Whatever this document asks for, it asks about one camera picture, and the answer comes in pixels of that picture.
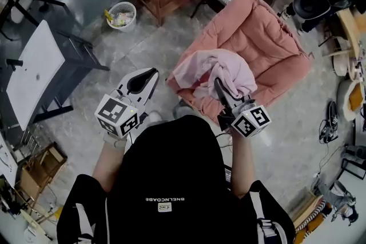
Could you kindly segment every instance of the concrete floor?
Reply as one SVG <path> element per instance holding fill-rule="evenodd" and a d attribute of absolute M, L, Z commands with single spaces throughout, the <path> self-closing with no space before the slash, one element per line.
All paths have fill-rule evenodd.
<path fill-rule="evenodd" d="M 110 67 L 110 72 L 93 70 L 76 88 L 71 96 L 74 111 L 42 123 L 45 133 L 57 141 L 68 156 L 66 167 L 51 185 L 58 203 L 62 204 L 66 201 L 76 176 L 92 173 L 102 149 L 103 132 L 94 118 L 94 111 L 102 96 L 110 93 L 126 73 L 144 67 L 156 67 L 160 72 L 160 80 L 147 108 L 148 111 L 158 110 L 165 119 L 172 119 L 172 108 L 177 104 L 178 96 L 164 85 L 164 80 L 180 55 L 215 13 L 209 7 L 201 6 L 196 17 L 190 19 L 198 1 L 193 0 L 167 17 L 162 27 L 158 27 L 145 9 L 139 9 L 137 27 L 133 32 L 124 34 L 112 30 L 103 17 L 105 8 L 121 0 L 60 1 L 67 3 L 80 23 L 79 27 L 58 7 L 40 15 L 35 3 L 31 13 L 38 19 L 44 17 L 53 26 L 73 31 L 90 40 L 99 61 Z M 277 0 L 274 9 L 280 10 L 289 1 Z M 289 24 L 295 30 L 292 20 Z M 4 31 L 12 37 L 19 35 L 21 40 L 8 42 L 0 36 L 1 58 L 17 58 L 34 29 L 28 21 L 23 21 L 18 26 L 5 24 Z M 319 144 L 318 129 L 325 118 L 327 102 L 336 99 L 339 78 L 332 71 L 331 59 L 321 57 L 331 50 L 328 46 L 333 44 L 328 42 L 318 48 L 317 44 L 323 39 L 319 31 L 313 30 L 299 37 L 304 50 L 314 56 L 311 72 L 278 102 L 267 108 L 273 123 L 252 139 L 257 177 L 283 207 L 287 207 L 304 186 L 311 185 L 313 175 L 319 170 L 320 159 L 327 152 L 326 145 Z M 5 93 L 9 76 L 9 70 L 3 69 L 0 103 L 6 125 L 15 122 Z M 349 139 L 351 124 L 341 118 L 338 130 L 339 138 L 329 144 L 328 157 Z M 187 151 L 194 155 L 194 149 Z M 231 165 L 229 148 L 222 152 L 225 163 Z M 341 150 L 323 168 L 326 181 L 337 176 L 340 153 Z"/>

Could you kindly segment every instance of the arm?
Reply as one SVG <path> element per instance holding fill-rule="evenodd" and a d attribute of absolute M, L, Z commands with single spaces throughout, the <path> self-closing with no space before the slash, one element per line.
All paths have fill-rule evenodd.
<path fill-rule="evenodd" d="M 234 129 L 231 131 L 233 137 L 232 191 L 237 197 L 242 198 L 256 180 L 252 147 L 249 139 L 242 137 Z"/>
<path fill-rule="evenodd" d="M 101 184 L 102 188 L 109 192 L 122 164 L 125 154 L 126 140 L 118 141 L 121 145 L 116 148 L 109 142 L 105 142 L 98 162 L 93 172 L 93 177 Z"/>

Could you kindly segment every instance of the pink cloth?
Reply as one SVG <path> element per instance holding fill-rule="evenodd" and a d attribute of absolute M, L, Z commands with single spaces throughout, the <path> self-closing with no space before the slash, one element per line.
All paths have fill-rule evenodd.
<path fill-rule="evenodd" d="M 230 1 L 183 53 L 178 65 L 194 52 L 212 48 L 227 49 L 245 59 L 258 87 L 251 96 L 265 107 L 304 78 L 311 68 L 297 38 L 262 0 Z M 167 84 L 185 102 L 217 122 L 223 109 L 220 101 L 210 96 L 196 98 L 194 87 L 182 89 L 173 74 Z"/>
<path fill-rule="evenodd" d="M 214 87 L 216 78 L 219 78 L 224 87 L 237 99 L 257 89 L 253 73 L 245 60 L 238 54 L 225 49 L 194 52 L 173 71 L 181 89 L 191 88 L 205 73 L 209 73 L 208 81 L 196 87 L 193 92 L 196 98 L 210 95 L 218 99 Z"/>

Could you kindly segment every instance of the pink cushion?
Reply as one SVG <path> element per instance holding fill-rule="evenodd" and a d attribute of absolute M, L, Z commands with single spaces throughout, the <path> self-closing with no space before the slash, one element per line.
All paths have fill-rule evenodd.
<path fill-rule="evenodd" d="M 197 50 L 216 48 L 234 51 L 246 60 L 258 86 L 251 96 L 259 105 L 270 105 L 311 68 L 297 38 L 262 0 L 229 2 L 183 53 L 178 64 Z M 188 104 L 217 122 L 223 109 L 219 101 L 195 98 L 194 89 L 179 88 L 172 75 L 167 84 Z"/>

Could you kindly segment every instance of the light pink towel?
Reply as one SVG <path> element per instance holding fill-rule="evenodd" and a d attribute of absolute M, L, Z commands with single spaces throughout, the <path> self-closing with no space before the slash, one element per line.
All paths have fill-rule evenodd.
<path fill-rule="evenodd" d="M 189 89 L 209 73 L 207 82 L 200 84 L 193 93 L 196 98 L 210 95 L 218 99 L 214 81 L 219 78 L 235 98 L 244 97 L 257 89 L 252 71 L 238 54 L 225 49 L 200 50 L 179 64 L 172 74 L 181 89 Z"/>

